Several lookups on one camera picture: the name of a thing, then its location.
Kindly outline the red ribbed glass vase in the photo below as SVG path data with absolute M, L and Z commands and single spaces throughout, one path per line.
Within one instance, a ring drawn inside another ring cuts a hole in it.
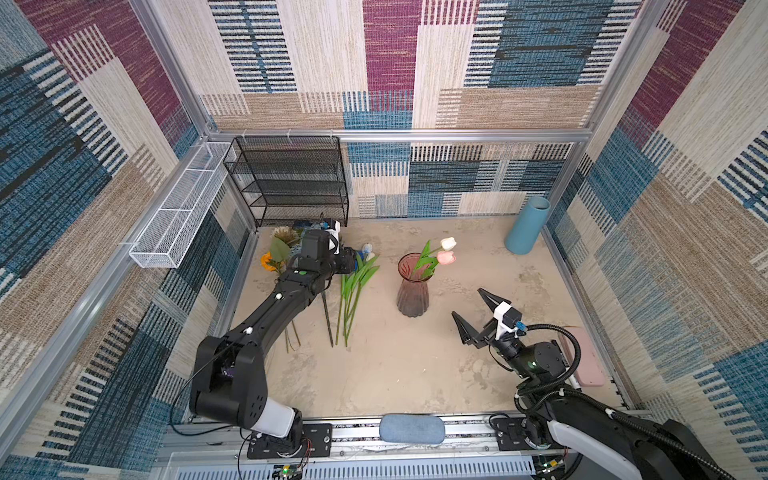
M 430 263 L 418 266 L 420 254 L 417 252 L 404 255 L 398 262 L 401 285 L 397 294 L 397 308 L 405 316 L 416 318 L 423 315 L 429 307 L 429 289 L 427 282 L 434 275 Z

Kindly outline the cream tulip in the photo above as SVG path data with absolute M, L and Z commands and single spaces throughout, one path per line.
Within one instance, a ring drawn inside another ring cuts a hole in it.
M 357 269 L 356 272 L 352 273 L 354 274 L 354 280 L 349 300 L 347 328 L 345 334 L 341 337 L 345 347 L 349 345 L 349 338 L 351 335 L 351 330 L 362 291 L 379 269 L 379 266 L 377 265 L 377 259 L 378 256 L 375 253 L 369 253 L 364 258 L 364 265 Z

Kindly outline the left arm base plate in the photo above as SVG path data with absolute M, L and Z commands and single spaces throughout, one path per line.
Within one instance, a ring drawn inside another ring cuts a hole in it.
M 285 438 L 256 433 L 248 442 L 249 460 L 300 459 L 330 456 L 333 439 L 331 423 L 309 423 L 293 428 Z

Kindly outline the white tulip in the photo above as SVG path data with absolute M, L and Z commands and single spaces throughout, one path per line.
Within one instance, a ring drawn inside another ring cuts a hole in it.
M 421 280 L 421 273 L 425 267 L 426 259 L 428 257 L 434 257 L 441 251 L 453 251 L 455 247 L 457 246 L 457 241 L 454 237 L 447 237 L 442 239 L 439 242 L 439 245 L 437 247 L 432 247 L 431 243 L 429 241 L 426 242 L 424 248 L 422 249 L 421 253 L 418 256 L 418 260 L 415 264 L 415 266 L 412 269 L 412 273 L 410 278 L 413 280 Z

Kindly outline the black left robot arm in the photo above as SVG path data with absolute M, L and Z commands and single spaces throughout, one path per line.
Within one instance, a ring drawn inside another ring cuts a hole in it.
M 190 386 L 192 414 L 274 441 L 285 455 L 305 445 L 301 412 L 269 397 L 265 359 L 335 275 L 353 272 L 355 251 L 342 245 L 339 229 L 308 230 L 265 300 L 225 335 L 200 343 Z

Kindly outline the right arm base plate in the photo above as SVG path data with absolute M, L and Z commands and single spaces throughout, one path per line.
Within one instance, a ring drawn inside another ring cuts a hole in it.
M 522 418 L 504 415 L 492 416 L 489 419 L 491 429 L 495 434 L 498 449 L 502 452 L 532 451 L 534 447 L 527 440 L 522 425 Z

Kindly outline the pink tulip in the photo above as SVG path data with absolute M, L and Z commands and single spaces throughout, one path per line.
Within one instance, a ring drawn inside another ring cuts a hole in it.
M 421 273 L 421 280 L 428 280 L 434 274 L 439 265 L 451 265 L 456 261 L 456 256 L 453 251 L 441 251 L 434 257 L 428 257 L 426 259 L 425 267 Z

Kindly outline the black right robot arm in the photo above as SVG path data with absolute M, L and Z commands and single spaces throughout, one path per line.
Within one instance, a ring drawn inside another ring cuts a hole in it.
M 453 313 L 463 344 L 487 347 L 521 378 L 514 395 L 533 449 L 573 450 L 619 479 L 728 479 L 730 473 L 680 422 L 658 423 L 599 402 L 569 385 L 582 360 L 576 336 L 554 324 L 524 324 L 508 300 L 480 289 L 493 317 L 476 330 Z

